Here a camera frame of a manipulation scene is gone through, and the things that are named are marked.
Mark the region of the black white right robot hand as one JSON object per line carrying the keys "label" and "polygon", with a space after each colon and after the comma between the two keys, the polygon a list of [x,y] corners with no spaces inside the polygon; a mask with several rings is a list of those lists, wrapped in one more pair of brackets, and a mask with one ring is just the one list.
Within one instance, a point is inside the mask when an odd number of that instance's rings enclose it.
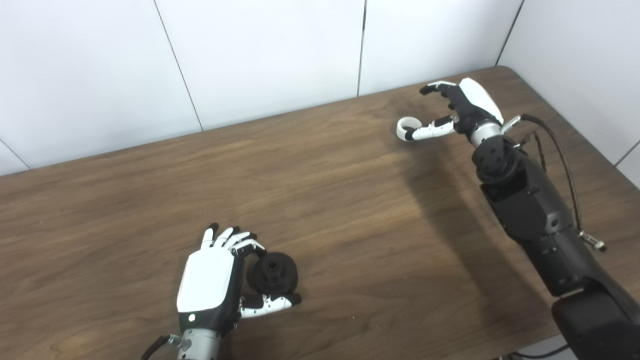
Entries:
{"label": "black white right robot hand", "polygon": [[489,93],[475,80],[467,77],[459,83],[437,80],[423,86],[419,92],[426,96],[438,92],[448,100],[454,114],[441,117],[423,125],[417,118],[402,117],[397,121],[396,135],[405,142],[459,133],[478,147],[483,141],[502,135],[505,120],[498,105]]}

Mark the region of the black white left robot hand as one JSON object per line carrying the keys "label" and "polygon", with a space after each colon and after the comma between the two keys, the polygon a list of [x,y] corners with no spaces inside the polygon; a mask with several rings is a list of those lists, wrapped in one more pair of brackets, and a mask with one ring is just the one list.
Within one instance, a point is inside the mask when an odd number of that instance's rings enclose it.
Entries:
{"label": "black white left robot hand", "polygon": [[180,331],[209,330],[225,337],[240,319],[281,312],[302,303],[297,292],[242,296],[245,260],[268,252],[258,236],[238,226],[218,232],[211,223],[203,233],[199,249],[189,255],[179,285],[176,309]]}

